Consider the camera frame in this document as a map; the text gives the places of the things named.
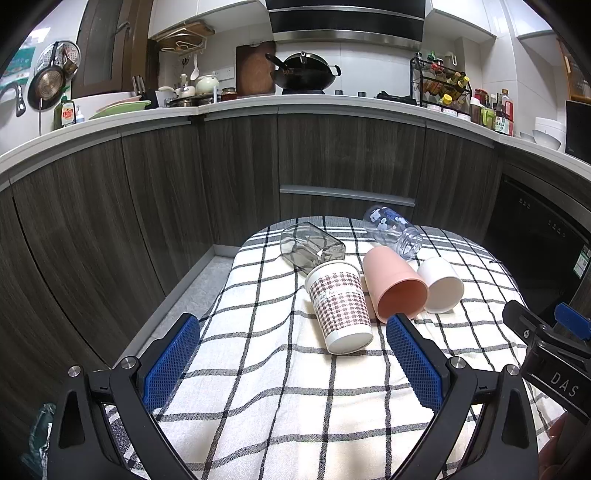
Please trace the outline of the person's hand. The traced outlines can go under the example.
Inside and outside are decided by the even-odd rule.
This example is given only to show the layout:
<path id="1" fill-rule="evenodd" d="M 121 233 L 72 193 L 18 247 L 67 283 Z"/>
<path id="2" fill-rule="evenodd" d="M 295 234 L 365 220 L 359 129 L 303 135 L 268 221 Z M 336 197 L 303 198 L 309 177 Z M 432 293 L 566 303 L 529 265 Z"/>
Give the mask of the person's hand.
<path id="1" fill-rule="evenodd" d="M 539 453 L 540 479 L 590 479 L 590 423 L 563 414 Z"/>

